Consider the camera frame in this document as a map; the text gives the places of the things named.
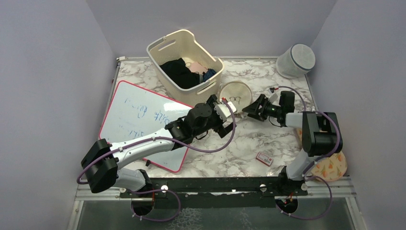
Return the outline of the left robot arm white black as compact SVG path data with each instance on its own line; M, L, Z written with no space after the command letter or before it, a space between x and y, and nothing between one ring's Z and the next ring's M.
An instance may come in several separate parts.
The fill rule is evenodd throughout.
M234 137L236 129L235 105L222 98L219 103L213 94L205 103L198 103L187 115L169 122L163 128L133 140L109 143L97 140L81 161L82 172L78 184L87 184L92 193L100 193L111 187L125 188L136 195L148 195L153 187L145 170L130 170L126 166L142 158L187 147L194 148L194 139L209 130L223 138L228 133Z

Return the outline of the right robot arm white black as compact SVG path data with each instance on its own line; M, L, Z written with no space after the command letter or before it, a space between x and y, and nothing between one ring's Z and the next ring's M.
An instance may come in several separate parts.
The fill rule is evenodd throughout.
M284 166L277 177L275 188L281 195L298 191L305 177L319 161L338 153L343 141L335 113L294 110L295 94L290 91L280 93L279 104L274 105L261 94L252 104L243 108L249 117L259 121L273 117L282 127L301 129L302 149L297 157Z

